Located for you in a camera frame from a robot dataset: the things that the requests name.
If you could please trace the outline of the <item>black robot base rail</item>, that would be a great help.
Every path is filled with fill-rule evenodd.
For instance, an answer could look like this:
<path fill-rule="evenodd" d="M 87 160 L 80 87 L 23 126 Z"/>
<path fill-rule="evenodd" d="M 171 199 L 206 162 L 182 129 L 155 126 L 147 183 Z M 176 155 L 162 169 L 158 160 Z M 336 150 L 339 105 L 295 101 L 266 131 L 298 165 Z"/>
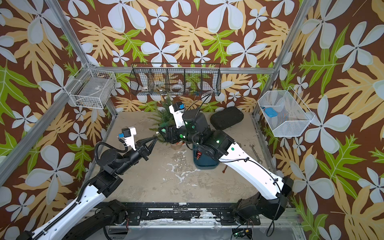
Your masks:
<path fill-rule="evenodd" d="M 114 225 L 133 227 L 246 227 L 259 226 L 259 216 L 241 220 L 235 216 L 235 203 L 121 203 Z"/>

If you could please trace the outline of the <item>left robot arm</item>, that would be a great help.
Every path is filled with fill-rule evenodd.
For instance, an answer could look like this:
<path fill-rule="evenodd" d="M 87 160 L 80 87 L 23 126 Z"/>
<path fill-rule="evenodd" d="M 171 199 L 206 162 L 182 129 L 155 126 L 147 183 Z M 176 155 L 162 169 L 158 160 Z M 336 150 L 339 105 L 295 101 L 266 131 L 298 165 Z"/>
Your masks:
<path fill-rule="evenodd" d="M 112 201 L 98 214 L 83 221 L 83 217 L 96 205 L 113 193 L 123 181 L 123 175 L 141 159 L 148 160 L 158 137 L 142 139 L 130 149 L 125 144 L 123 150 L 107 143 L 98 142 L 95 146 L 95 160 L 100 166 L 99 173 L 83 184 L 78 197 L 59 214 L 34 231 L 24 231 L 19 240 L 85 240 L 99 229 L 112 224 L 125 214 L 125 207 Z"/>

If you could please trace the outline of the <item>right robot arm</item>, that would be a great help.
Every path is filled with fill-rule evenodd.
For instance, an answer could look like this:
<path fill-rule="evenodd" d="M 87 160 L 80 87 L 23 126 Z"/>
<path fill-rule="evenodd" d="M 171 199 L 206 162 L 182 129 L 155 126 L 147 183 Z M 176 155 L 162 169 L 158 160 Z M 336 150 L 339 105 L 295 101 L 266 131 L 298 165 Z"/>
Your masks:
<path fill-rule="evenodd" d="M 237 222 L 242 224 L 258 215 L 274 221 L 282 215 L 292 192 L 292 179 L 270 172 L 228 134 L 212 130 L 199 110 L 185 110 L 182 103 L 171 105 L 169 110 L 175 123 L 159 128 L 167 143 L 193 145 L 202 154 L 235 170 L 257 189 L 256 195 L 237 202 L 233 209 Z"/>

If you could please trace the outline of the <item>small green christmas tree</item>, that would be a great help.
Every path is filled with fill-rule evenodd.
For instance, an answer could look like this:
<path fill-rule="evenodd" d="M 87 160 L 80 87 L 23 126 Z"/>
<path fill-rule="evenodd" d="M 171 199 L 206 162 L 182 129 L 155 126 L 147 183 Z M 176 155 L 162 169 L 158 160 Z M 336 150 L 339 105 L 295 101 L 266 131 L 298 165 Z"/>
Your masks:
<path fill-rule="evenodd" d="M 161 135 L 161 133 L 163 133 L 162 129 L 164 127 L 175 125 L 174 116 L 173 114 L 170 113 L 170 109 L 169 109 L 169 107 L 171 107 L 173 103 L 174 102 L 171 99 L 171 96 L 167 95 L 165 97 L 165 100 L 161 101 L 162 109 L 156 110 L 154 114 L 151 117 L 149 117 L 149 119 L 154 121 L 153 127 L 150 128 L 150 130 L 154 132 L 154 136 L 158 137 L 159 142 L 166 145 L 169 145 L 169 143 L 166 142 L 165 138 Z"/>

